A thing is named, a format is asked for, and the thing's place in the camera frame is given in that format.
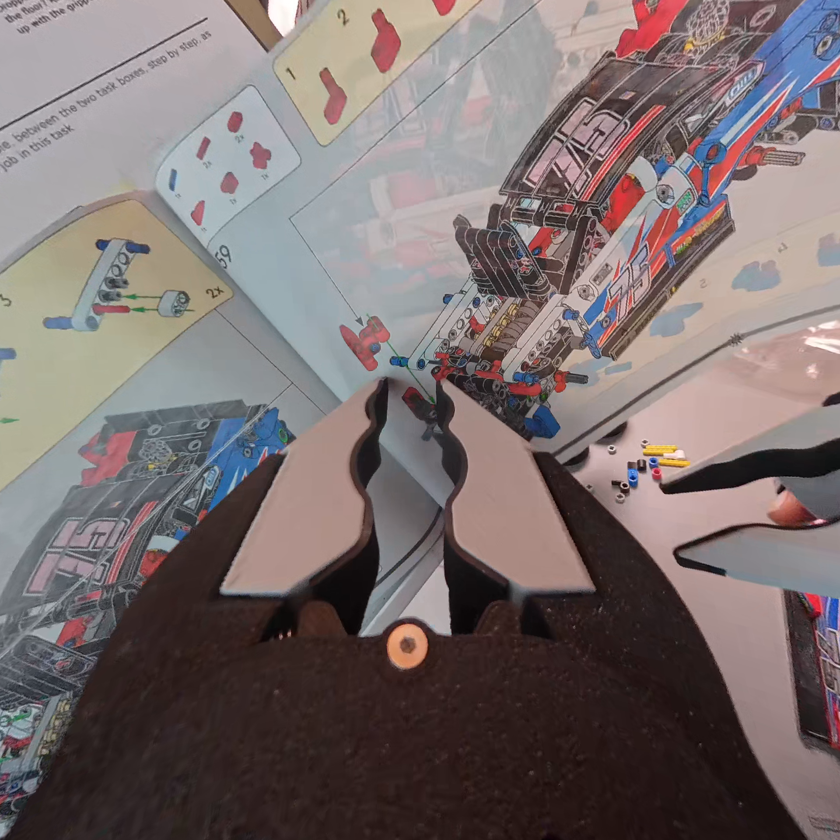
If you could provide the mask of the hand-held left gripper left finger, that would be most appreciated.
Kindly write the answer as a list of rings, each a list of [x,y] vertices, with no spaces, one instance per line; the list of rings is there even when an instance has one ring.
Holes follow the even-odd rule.
[[[289,446],[222,595],[327,602],[348,634],[361,630],[380,562],[367,487],[382,462],[388,387],[364,384]]]

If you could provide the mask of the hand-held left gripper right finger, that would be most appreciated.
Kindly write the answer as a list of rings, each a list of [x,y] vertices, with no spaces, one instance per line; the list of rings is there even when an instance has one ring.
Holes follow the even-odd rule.
[[[471,634],[493,602],[590,595],[585,567],[532,448],[449,381],[437,384],[450,628]]]

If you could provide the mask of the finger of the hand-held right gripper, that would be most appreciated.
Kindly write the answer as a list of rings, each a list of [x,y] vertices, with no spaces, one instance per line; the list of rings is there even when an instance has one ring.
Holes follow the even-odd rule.
[[[817,480],[839,470],[839,405],[819,406],[664,478],[667,495],[742,487],[768,478]]]
[[[802,527],[743,524],[675,547],[687,569],[785,590],[839,593],[839,523]]]

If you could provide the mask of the toy brick race car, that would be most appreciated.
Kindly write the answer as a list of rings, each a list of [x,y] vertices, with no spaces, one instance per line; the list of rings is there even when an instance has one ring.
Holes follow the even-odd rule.
[[[838,598],[784,591],[796,715],[810,747],[839,756]]]

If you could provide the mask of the grey desk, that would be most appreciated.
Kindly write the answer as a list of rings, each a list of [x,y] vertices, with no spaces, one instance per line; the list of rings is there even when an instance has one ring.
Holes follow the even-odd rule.
[[[731,372],[733,353],[709,361],[698,372],[650,403],[616,438],[616,454],[592,444],[588,459],[570,472],[636,537],[677,588],[692,611],[721,668],[758,759],[808,838],[838,838],[838,759],[810,747],[800,733],[791,673],[784,592],[765,584],[724,579],[678,566],[673,548],[733,524],[766,520],[774,503],[770,479],[739,489],[665,496],[647,482],[622,505],[609,501],[610,479],[621,456],[637,455],[639,442],[684,445],[693,462],[797,417],[816,404],[759,390]],[[422,425],[399,395],[390,397],[385,432],[405,417],[414,434],[422,467],[407,472],[383,452],[382,468],[371,484],[378,516],[383,516],[381,577],[365,615],[366,634],[386,619],[416,618],[438,634],[450,633],[443,568],[443,517],[435,508],[452,487],[440,464],[440,447],[423,441]]]

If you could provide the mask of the white printed task sheet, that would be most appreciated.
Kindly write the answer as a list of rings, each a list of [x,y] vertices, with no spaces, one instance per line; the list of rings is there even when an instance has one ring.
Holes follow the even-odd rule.
[[[2,2],[2,180],[66,125],[203,47],[264,53],[229,2]]]

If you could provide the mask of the person's right hand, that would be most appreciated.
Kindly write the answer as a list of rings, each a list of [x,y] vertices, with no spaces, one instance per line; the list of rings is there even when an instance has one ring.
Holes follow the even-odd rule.
[[[773,505],[768,511],[768,518],[777,526],[785,528],[803,528],[821,525],[825,522],[824,519],[809,511],[787,489],[776,495]]]

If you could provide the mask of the clear plastic bags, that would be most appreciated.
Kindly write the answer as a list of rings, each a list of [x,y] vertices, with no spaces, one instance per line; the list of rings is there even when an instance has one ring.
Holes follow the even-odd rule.
[[[730,370],[756,389],[820,403],[839,390],[839,321],[743,346]]]

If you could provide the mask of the cluster of small brick parts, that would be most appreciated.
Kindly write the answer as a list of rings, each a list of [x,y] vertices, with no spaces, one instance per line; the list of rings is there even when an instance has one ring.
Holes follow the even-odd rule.
[[[624,472],[611,479],[613,500],[622,505],[645,482],[661,485],[665,477],[678,469],[691,466],[683,449],[671,444],[652,444],[642,440],[640,454],[629,458]]]

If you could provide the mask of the building instruction booklet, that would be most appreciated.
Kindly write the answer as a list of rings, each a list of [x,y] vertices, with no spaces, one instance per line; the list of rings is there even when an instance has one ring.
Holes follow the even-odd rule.
[[[404,416],[385,432],[390,397],[443,468],[441,381],[529,443],[595,592],[493,602],[458,635],[222,595],[270,456],[134,599],[22,838],[805,838],[677,590],[561,463],[725,348],[838,309],[811,264],[748,301],[709,261],[741,171],[802,163],[763,142],[803,103],[827,117],[838,2],[658,2],[630,32],[655,43],[622,40],[562,95],[548,20],[516,7],[474,55],[442,35],[452,80],[410,73],[408,126],[439,132],[404,140],[373,104],[381,48],[408,68],[409,25],[456,5],[362,29],[328,4],[242,90],[239,132],[259,119],[278,150],[238,210],[210,192],[223,154],[244,161],[222,109],[155,189],[333,384],[388,382],[364,618],[383,452],[423,469]]]

